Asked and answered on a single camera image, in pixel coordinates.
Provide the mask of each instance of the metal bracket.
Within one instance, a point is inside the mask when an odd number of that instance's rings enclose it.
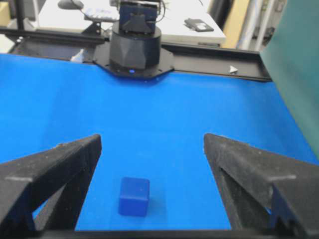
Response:
[[[94,135],[0,165],[0,236],[73,230],[101,154]],[[47,200],[35,221],[32,212]]]
[[[213,134],[204,141],[233,229],[284,228],[303,238],[319,236],[318,166]]]
[[[101,22],[94,21],[83,32],[83,35],[100,36],[101,35]]]

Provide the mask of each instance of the black metal frame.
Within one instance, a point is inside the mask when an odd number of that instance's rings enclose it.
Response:
[[[45,57],[61,60],[70,60],[80,49],[85,49],[85,63],[94,63],[94,49],[97,45],[108,41],[108,36],[65,33],[57,31],[23,29],[23,1],[15,0],[18,29],[0,27],[0,33],[16,41],[20,36],[24,40],[17,43],[11,53]],[[63,49],[64,55],[56,55],[52,46]],[[222,49],[218,47],[189,46],[182,44],[163,43],[162,47],[174,54],[174,70],[181,72],[214,74],[246,80],[269,82],[272,81],[259,52]],[[238,73],[231,74],[230,66],[239,69]]]
[[[93,135],[0,165],[0,237],[74,230],[101,154]],[[47,200],[33,220],[32,212]]]

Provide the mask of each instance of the black cylinder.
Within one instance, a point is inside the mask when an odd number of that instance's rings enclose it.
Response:
[[[110,44],[110,63],[124,68],[143,70],[160,61],[160,37],[158,27],[152,35],[119,31],[119,23],[113,25]]]

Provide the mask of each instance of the blue cube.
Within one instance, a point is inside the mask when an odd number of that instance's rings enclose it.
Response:
[[[119,214],[145,217],[150,199],[150,181],[140,178],[123,178],[119,199]]]

